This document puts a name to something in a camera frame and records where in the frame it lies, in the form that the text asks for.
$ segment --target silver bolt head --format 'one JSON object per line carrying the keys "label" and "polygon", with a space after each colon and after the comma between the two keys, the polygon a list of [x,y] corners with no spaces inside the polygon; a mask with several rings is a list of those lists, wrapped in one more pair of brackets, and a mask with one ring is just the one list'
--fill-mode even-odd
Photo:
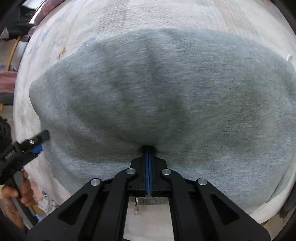
{"label": "silver bolt head", "polygon": [[134,168],[129,168],[129,169],[126,170],[126,173],[129,174],[129,175],[132,175],[132,174],[136,173],[136,170]]}
{"label": "silver bolt head", "polygon": [[199,178],[197,180],[197,182],[198,182],[199,185],[202,185],[202,186],[207,184],[207,180],[205,178]]}
{"label": "silver bolt head", "polygon": [[170,169],[165,168],[165,169],[163,169],[163,170],[161,171],[161,173],[164,174],[164,175],[169,175],[169,174],[172,173],[172,171],[171,171]]}
{"label": "silver bolt head", "polygon": [[101,182],[100,179],[94,178],[93,180],[91,180],[91,185],[98,186],[100,182]]}

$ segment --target metal zipper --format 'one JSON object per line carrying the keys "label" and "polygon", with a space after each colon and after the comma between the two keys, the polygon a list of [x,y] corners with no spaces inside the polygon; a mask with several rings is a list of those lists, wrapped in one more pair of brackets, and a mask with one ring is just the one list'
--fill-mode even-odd
{"label": "metal zipper", "polygon": [[135,207],[134,207],[134,209],[133,209],[133,213],[134,213],[134,215],[139,215],[139,205],[138,205],[138,202],[139,202],[139,198],[136,197]]}

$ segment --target pink fabric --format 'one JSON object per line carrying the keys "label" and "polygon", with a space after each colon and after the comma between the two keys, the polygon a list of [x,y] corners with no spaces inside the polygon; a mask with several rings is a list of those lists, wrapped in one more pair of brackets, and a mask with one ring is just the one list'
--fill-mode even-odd
{"label": "pink fabric", "polygon": [[0,93],[14,93],[17,72],[0,71]]}
{"label": "pink fabric", "polygon": [[41,11],[35,18],[35,25],[38,25],[56,6],[60,5],[65,0],[47,0],[41,8]]}

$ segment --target human hand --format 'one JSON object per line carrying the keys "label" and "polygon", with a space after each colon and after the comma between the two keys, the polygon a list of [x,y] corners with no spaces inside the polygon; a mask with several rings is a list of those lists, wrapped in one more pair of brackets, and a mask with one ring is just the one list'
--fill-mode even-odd
{"label": "human hand", "polygon": [[[22,173],[24,176],[24,183],[21,185],[20,188],[20,192],[22,194],[20,200],[25,206],[32,207],[36,204],[36,202],[33,198],[33,190],[31,189],[31,183],[28,179],[28,173],[26,171],[23,171]],[[3,202],[6,206],[5,212],[7,217],[20,229],[25,229],[22,216],[11,200],[12,197],[19,196],[18,191],[10,186],[5,185],[1,190],[1,194],[3,197]]]}

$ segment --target gray sweatshirt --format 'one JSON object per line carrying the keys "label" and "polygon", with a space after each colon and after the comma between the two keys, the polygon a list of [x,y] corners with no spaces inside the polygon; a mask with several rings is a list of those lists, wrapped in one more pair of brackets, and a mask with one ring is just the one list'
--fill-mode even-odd
{"label": "gray sweatshirt", "polygon": [[295,166],[293,66],[210,30],[141,30],[89,41],[30,87],[44,153],[74,193],[129,167],[143,145],[183,177],[204,177],[248,213]]}

